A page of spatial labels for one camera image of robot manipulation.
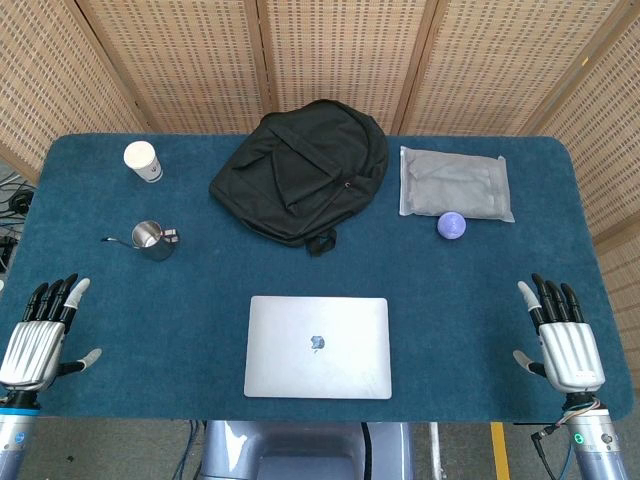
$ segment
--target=silver laptop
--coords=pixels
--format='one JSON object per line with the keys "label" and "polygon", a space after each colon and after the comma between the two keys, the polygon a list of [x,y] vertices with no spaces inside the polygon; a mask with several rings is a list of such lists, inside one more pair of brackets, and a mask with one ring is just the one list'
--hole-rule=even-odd
{"label": "silver laptop", "polygon": [[248,397],[391,398],[384,298],[252,297]]}

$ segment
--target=purple ball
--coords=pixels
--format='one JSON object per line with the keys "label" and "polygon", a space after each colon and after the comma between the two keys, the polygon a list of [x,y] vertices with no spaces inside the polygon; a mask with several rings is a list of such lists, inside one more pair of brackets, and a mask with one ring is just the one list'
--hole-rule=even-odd
{"label": "purple ball", "polygon": [[460,238],[467,228],[467,222],[458,212],[447,212],[438,219],[438,232],[448,240]]}

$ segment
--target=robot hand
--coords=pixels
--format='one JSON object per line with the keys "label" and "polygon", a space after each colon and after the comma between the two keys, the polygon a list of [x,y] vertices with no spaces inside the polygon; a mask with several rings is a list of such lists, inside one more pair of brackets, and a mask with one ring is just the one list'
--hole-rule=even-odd
{"label": "robot hand", "polygon": [[0,384],[7,390],[42,392],[56,377],[86,370],[100,357],[102,350],[96,348],[80,360],[59,363],[65,335],[90,283],[84,278],[72,290],[77,278],[74,273],[51,286],[43,283],[31,295],[0,367]]}
{"label": "robot hand", "polygon": [[514,358],[528,372],[546,377],[559,392],[597,391],[605,382],[604,372],[593,332],[584,322],[576,294],[566,283],[560,285],[561,292],[537,273],[531,278],[540,301],[525,282],[518,282],[518,288],[536,328],[544,365],[533,362],[520,350],[513,352]]}

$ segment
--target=apple logo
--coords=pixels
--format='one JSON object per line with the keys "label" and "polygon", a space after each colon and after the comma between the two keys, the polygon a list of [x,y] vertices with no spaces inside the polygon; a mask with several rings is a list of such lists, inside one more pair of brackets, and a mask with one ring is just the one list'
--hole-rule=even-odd
{"label": "apple logo", "polygon": [[324,348],[324,338],[322,338],[320,335],[314,335],[313,337],[311,337],[311,349],[313,350],[313,353],[318,353],[318,350],[321,350]]}

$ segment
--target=cup lid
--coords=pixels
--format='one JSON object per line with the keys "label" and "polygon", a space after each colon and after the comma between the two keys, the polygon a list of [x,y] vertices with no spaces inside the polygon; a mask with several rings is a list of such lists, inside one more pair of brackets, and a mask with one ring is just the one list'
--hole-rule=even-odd
{"label": "cup lid", "polygon": [[155,156],[156,151],[153,145],[144,140],[130,143],[124,149],[124,163],[133,169],[146,167],[153,162]]}

